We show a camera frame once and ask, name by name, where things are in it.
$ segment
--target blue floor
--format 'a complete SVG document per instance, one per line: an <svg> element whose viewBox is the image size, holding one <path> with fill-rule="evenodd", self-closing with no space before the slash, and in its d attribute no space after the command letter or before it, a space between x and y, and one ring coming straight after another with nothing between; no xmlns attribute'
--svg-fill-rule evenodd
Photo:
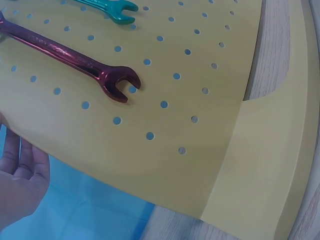
<svg viewBox="0 0 320 240"><path fill-rule="evenodd" d="M0 131L0 156L6 128ZM139 240L154 205L50 157L51 183L36 212L1 240Z"/></svg>

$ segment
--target yellow board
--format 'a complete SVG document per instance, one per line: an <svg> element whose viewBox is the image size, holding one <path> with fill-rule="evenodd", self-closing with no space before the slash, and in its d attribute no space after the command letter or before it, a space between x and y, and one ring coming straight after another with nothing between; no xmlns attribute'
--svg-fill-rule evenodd
<svg viewBox="0 0 320 240"><path fill-rule="evenodd" d="M129 101L118 103L88 76L3 38L0 113L13 131L104 183L242 239L283 239L307 183L319 112L316 37L303 2L290 2L288 79L242 102L261 0L136 0L127 26L71 0L0 0L9 21L129 66L142 81L135 93L120 84Z"/></svg>

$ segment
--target wrench jaw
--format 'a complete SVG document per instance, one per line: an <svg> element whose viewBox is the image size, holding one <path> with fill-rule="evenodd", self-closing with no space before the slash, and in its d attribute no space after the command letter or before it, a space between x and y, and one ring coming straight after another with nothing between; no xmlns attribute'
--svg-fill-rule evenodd
<svg viewBox="0 0 320 240"><path fill-rule="evenodd" d="M114 1L114 4L109 6L108 9L109 10L106 10L105 12L108 14L108 16L112 19L113 22L119 25L128 25L132 24L136 19L132 16L123 15L122 11L128 10L132 12L137 12L139 10L139 7L132 2L122 0Z"/></svg>
<svg viewBox="0 0 320 240"><path fill-rule="evenodd" d="M103 71L100 76L100 86L109 98L119 103L126 103L128 98L116 87L116 84L123 80L127 80L137 89L141 88L138 75L127 66L115 66Z"/></svg>
<svg viewBox="0 0 320 240"><path fill-rule="evenodd" d="M2 11L0 11L0 26L6 21L5 16L2 14Z"/></svg>

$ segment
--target perforated board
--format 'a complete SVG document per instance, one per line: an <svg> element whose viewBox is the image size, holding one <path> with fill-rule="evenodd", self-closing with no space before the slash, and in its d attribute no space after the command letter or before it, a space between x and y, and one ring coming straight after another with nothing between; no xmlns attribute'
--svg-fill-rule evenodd
<svg viewBox="0 0 320 240"><path fill-rule="evenodd" d="M135 3L139 12L125 12L134 25L119 26L72 0L1 0L9 21L133 68L142 88L121 83L129 102L115 102L88 76L2 38L0 112L11 129L72 167L199 218L244 97L261 0Z"/></svg>

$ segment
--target finger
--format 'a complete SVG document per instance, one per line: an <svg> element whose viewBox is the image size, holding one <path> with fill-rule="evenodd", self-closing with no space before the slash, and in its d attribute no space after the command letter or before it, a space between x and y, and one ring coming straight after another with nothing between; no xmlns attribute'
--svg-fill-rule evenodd
<svg viewBox="0 0 320 240"><path fill-rule="evenodd" d="M21 138L21 151L18 168L13 174L17 178L30 179L34 175L34 154L32 145Z"/></svg>
<svg viewBox="0 0 320 240"><path fill-rule="evenodd" d="M13 174L19 162L20 137L10 129L6 129L3 155L0 159L0 171Z"/></svg>
<svg viewBox="0 0 320 240"><path fill-rule="evenodd" d="M34 159L34 171L30 181L36 184L39 194L43 197L46 194L50 183L49 156L47 153L41 151L35 146L32 146L32 153Z"/></svg>

